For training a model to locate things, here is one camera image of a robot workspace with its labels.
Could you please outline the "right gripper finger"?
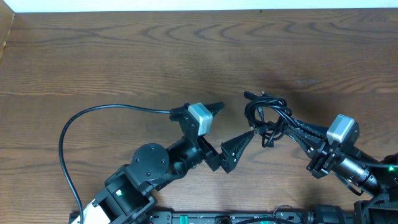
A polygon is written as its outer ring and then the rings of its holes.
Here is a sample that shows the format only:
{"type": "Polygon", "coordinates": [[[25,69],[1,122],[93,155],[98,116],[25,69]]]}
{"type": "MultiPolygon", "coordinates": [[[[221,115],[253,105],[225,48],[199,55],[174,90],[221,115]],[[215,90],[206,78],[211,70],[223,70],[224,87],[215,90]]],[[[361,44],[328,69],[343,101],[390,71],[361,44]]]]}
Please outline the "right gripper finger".
{"type": "Polygon", "coordinates": [[[295,121],[296,126],[291,128],[291,133],[295,134],[308,134],[311,136],[316,136],[316,137],[326,137],[326,133],[328,131],[327,127],[323,126],[318,126],[315,124],[310,124],[303,122],[299,119],[293,119],[295,121]]]}
{"type": "Polygon", "coordinates": [[[303,129],[285,126],[285,134],[298,143],[308,156],[316,156],[323,149],[323,139],[303,129]]]}

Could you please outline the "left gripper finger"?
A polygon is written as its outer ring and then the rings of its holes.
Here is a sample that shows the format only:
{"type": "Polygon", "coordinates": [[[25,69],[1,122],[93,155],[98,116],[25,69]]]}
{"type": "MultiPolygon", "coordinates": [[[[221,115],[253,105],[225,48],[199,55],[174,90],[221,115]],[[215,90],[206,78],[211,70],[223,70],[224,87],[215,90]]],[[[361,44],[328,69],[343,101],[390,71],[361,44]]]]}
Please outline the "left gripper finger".
{"type": "Polygon", "coordinates": [[[221,144],[220,159],[222,167],[236,167],[245,148],[248,146],[254,131],[248,131],[221,144]]]}
{"type": "Polygon", "coordinates": [[[224,108],[224,103],[210,103],[206,105],[206,108],[211,113],[212,117],[215,117],[224,108]]]}

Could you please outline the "black USB cable dark plug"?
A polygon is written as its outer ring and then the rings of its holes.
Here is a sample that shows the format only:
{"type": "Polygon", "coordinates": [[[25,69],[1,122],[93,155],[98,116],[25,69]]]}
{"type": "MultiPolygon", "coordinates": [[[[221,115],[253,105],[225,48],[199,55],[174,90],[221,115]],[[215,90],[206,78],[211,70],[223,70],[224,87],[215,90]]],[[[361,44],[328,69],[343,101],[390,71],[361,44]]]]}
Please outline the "black USB cable dark plug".
{"type": "Polygon", "coordinates": [[[286,100],[274,96],[253,98],[246,105],[244,115],[250,127],[256,129],[261,136],[262,147],[274,147],[274,142],[284,136],[286,126],[297,126],[297,123],[292,118],[292,110],[287,106],[286,100]],[[279,115],[278,120],[276,122],[266,122],[263,108],[274,110],[279,115]]]}

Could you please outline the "black USB cable gold plug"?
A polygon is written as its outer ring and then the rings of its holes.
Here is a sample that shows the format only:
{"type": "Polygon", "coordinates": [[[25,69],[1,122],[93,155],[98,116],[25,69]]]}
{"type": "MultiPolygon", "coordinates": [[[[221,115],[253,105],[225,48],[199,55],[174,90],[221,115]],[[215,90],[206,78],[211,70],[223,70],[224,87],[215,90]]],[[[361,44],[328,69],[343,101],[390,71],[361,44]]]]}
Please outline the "black USB cable gold plug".
{"type": "Polygon", "coordinates": [[[267,94],[257,96],[249,91],[244,92],[244,97],[250,100],[245,106],[244,115],[248,120],[249,126],[258,134],[270,136],[272,133],[279,134],[283,132],[285,125],[296,126],[292,118],[292,110],[287,106],[285,99],[267,94]],[[264,112],[259,113],[260,119],[256,119],[256,112],[259,108],[270,108],[274,110],[279,115],[277,122],[266,122],[264,112]]]}

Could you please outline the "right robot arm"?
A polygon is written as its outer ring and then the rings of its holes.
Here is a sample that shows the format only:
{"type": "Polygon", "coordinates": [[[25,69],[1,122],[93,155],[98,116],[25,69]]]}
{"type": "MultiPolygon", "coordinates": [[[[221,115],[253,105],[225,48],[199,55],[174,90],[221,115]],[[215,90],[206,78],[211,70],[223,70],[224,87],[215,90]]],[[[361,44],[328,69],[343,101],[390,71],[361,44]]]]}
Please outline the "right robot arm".
{"type": "Polygon", "coordinates": [[[353,223],[397,223],[397,154],[377,161],[358,149],[353,118],[339,114],[328,128],[294,120],[284,133],[310,158],[307,170],[315,178],[333,172],[354,194],[372,197],[355,202],[353,223]]]}

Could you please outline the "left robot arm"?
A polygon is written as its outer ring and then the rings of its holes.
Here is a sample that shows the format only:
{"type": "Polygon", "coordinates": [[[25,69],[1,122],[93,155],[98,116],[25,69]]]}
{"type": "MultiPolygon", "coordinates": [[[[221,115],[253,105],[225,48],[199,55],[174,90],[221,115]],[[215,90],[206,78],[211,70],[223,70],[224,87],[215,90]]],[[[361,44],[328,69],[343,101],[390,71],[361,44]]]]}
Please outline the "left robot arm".
{"type": "Polygon", "coordinates": [[[184,178],[201,162],[216,171],[235,169],[254,131],[243,133],[221,144],[221,152],[205,139],[213,118],[223,109],[222,102],[204,105],[186,103],[171,109],[171,121],[179,123],[183,136],[168,148],[149,143],[138,148],[130,164],[121,166],[105,188],[71,223],[141,223],[157,201],[152,191],[184,178]]]}

